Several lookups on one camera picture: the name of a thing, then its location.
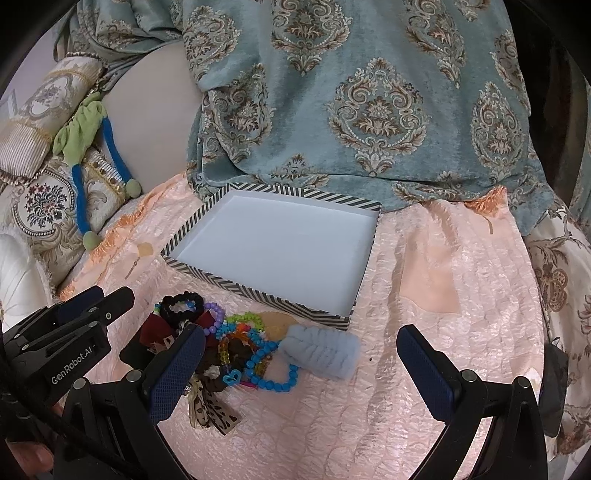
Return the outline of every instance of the teal damask fabric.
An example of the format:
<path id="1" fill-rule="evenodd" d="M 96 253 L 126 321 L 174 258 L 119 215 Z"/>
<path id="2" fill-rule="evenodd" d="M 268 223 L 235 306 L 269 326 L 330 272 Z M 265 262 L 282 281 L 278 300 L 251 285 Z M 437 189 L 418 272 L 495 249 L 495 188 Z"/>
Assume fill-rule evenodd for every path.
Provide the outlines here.
<path id="1" fill-rule="evenodd" d="M 501 2 L 83 0 L 64 32 L 118 72 L 182 33 L 207 92 L 187 170 L 202 198 L 263 182 L 388 211 L 501 184 L 523 234 L 553 201 Z"/>

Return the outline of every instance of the blue heart charm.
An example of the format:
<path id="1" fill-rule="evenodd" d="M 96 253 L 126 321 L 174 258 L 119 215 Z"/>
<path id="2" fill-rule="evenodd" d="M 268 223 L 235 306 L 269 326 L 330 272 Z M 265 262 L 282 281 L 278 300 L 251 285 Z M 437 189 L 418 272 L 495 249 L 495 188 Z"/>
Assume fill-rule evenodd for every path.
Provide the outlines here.
<path id="1" fill-rule="evenodd" d="M 222 380 L 224 380 L 226 385 L 232 386 L 240 382 L 241 378 L 242 374 L 240 373 L 240 370 L 232 370 L 228 375 L 224 375 Z"/>

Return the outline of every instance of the pink blanket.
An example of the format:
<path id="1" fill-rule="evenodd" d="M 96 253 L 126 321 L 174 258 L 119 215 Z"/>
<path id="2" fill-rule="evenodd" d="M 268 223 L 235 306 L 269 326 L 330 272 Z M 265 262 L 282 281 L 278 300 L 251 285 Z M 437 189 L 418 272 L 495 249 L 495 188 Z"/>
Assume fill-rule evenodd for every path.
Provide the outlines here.
<path id="1" fill-rule="evenodd" d="M 228 313 L 269 310 L 160 258 L 162 245 L 199 206 L 182 176 L 157 187 L 134 214 L 123 215 L 62 292 L 67 298 L 94 283 L 106 292 L 122 285 L 135 292 L 134 308 L 109 328 L 113 351 L 88 375 L 92 381 L 118 380 L 129 369 L 118 352 L 164 295 L 192 290 Z M 139 257 L 144 243 L 154 255 Z M 395 338 L 406 323 L 459 369 L 497 382 L 525 375 L 539 391 L 540 301 L 503 190 L 470 208 L 437 200 L 380 217 L 349 329 L 362 341 L 350 382 L 302 372 L 289 394 L 227 388 L 220 398 L 241 422 L 225 437 L 213 428 L 192 429 L 183 397 L 161 430 L 197 478 L 407 479 L 443 425 L 431 418 L 398 360 Z M 275 359 L 268 375 L 281 379 L 285 369 Z M 459 478 L 469 473 L 487 428 L 482 422 Z"/>

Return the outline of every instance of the stuffed toy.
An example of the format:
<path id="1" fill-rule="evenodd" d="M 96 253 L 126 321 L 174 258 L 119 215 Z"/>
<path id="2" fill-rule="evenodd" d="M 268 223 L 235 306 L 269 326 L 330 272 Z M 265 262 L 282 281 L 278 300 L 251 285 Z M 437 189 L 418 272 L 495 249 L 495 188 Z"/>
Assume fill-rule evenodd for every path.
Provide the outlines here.
<path id="1" fill-rule="evenodd" d="M 53 154 L 63 153 L 64 161 L 72 169 L 72 180 L 76 188 L 76 223 L 82 233 L 82 243 L 86 250 L 93 250 L 100 244 L 99 236 L 90 228 L 86 219 L 86 193 L 80 163 L 86 150 L 92 145 L 100 126 L 113 163 L 125 183 L 128 197 L 137 198 L 142 193 L 139 182 L 131 177 L 113 140 L 113 128 L 107 117 L 105 106 L 100 101 L 100 92 L 89 94 L 78 107 L 71 120 L 65 124 L 53 140 Z"/>

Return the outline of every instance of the hair tie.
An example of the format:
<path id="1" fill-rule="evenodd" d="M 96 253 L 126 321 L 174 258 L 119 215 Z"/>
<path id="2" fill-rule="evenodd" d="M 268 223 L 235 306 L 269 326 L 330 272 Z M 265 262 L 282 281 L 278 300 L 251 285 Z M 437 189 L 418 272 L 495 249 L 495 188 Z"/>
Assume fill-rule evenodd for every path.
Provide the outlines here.
<path id="1" fill-rule="evenodd" d="M 191 303 L 187 305 L 187 310 L 183 312 L 172 311 L 171 307 L 180 302 Z M 203 314 L 203 312 L 203 298 L 201 295 L 187 290 L 185 290 L 185 293 L 175 295 L 174 297 L 167 295 L 162 299 L 162 302 L 160 302 L 160 316 L 175 330 L 178 329 L 179 324 L 185 320 L 196 323 L 197 319 Z"/>

